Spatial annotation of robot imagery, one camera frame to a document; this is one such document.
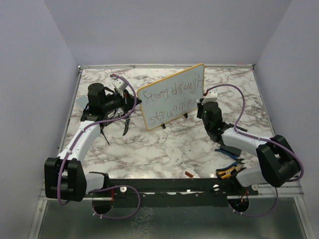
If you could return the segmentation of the yellow framed whiteboard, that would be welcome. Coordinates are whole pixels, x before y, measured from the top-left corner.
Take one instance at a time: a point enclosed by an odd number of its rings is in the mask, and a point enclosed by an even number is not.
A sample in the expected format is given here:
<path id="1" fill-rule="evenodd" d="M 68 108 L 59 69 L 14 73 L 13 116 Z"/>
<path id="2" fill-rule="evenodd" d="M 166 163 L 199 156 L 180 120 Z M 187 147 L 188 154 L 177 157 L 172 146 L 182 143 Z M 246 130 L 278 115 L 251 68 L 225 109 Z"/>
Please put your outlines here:
<path id="1" fill-rule="evenodd" d="M 197 64 L 140 87 L 137 96 L 146 129 L 152 130 L 197 109 L 202 98 L 205 65 Z"/>

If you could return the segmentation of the red marker cap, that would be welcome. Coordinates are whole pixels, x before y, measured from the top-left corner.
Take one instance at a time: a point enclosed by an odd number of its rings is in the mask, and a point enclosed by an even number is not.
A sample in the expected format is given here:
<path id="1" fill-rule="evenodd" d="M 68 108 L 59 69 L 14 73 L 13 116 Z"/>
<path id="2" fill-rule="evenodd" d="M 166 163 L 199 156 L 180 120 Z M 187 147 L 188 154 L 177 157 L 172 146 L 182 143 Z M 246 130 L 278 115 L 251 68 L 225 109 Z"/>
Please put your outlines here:
<path id="1" fill-rule="evenodd" d="M 188 171 L 185 171 L 185 175 L 186 175 L 187 177 L 190 177 L 190 178 L 193 178 L 193 177 L 194 177 L 194 175 L 191 174 L 191 173 L 188 172 Z"/>

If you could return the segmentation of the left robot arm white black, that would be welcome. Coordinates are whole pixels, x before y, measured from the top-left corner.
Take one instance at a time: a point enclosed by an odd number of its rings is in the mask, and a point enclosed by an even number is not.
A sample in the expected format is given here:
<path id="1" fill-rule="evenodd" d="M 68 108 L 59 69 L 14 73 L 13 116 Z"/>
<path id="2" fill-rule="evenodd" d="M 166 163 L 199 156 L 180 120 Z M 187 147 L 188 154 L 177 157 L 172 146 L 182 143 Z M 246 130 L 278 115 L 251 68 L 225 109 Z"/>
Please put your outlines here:
<path id="1" fill-rule="evenodd" d="M 80 125 L 64 150 L 56 157 L 49 157 L 44 164 L 45 195 L 56 199 L 62 205 L 69 201 L 80 202 L 85 195 L 95 192 L 106 196 L 110 191 L 106 173 L 83 170 L 84 159 L 95 139 L 112 122 L 129 120 L 130 114 L 142 101 L 136 92 L 128 92 L 131 84 L 123 77 L 111 75 L 114 88 L 110 90 L 102 83 L 88 87 L 86 104 Z"/>

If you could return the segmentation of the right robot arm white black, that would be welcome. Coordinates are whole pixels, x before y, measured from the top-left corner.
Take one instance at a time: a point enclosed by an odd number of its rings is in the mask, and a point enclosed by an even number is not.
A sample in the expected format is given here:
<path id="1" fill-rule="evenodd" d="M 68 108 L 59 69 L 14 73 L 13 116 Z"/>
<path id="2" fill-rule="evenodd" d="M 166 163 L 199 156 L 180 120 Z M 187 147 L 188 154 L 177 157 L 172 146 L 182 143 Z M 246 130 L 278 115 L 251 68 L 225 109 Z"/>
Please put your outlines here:
<path id="1" fill-rule="evenodd" d="M 212 141 L 258 158 L 258 166 L 243 169 L 229 182 L 229 189 L 233 194 L 240 195 L 254 184 L 270 184 L 279 188 L 298 173 L 302 173 L 297 156 L 283 136 L 263 138 L 239 130 L 223 121 L 217 102 L 204 102 L 203 98 L 197 101 L 197 117 L 203 121 Z"/>

